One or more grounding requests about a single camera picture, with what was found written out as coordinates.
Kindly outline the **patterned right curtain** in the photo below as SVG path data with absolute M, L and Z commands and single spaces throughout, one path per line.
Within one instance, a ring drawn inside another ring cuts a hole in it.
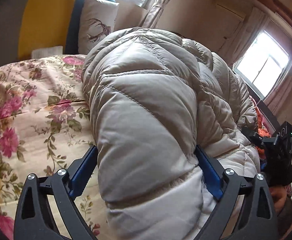
M 171 0 L 154 0 L 152 6 L 148 10 L 143 22 L 141 23 L 142 28 L 155 28 L 157 23 L 162 16 L 166 5 Z

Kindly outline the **grey yellow blue headboard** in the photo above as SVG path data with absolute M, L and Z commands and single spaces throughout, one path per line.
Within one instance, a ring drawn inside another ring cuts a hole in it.
M 30 59 L 42 48 L 61 46 L 63 53 L 77 54 L 83 6 L 84 0 L 2 0 L 0 66 Z

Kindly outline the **side window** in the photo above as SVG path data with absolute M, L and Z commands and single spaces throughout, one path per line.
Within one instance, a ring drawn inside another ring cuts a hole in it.
M 249 87 L 264 99 L 292 59 L 292 39 L 276 26 L 260 32 L 241 59 L 234 64 Z

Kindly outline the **white folded towel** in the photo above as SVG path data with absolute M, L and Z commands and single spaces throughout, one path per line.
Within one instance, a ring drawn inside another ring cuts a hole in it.
M 55 46 L 50 48 L 35 49 L 31 53 L 31 59 L 41 59 L 44 57 L 50 57 L 63 54 L 63 46 Z

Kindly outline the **floral bed quilt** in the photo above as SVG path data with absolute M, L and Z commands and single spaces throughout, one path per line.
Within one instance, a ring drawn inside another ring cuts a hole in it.
M 0 239 L 12 239 L 26 177 L 51 176 L 93 145 L 83 55 L 0 67 Z

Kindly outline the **beige quilted down jacket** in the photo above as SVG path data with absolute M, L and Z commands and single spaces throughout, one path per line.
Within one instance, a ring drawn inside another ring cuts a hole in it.
M 245 81 L 218 54 L 166 30 L 119 30 L 87 55 L 83 94 L 99 192 L 117 239 L 191 239 L 216 206 L 194 155 L 260 171 L 241 133 L 258 128 Z

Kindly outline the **deer print pillow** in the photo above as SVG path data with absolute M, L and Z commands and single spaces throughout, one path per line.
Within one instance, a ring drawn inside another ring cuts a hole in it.
M 88 54 L 102 39 L 113 32 L 119 3 L 84 0 L 78 32 L 78 53 Z

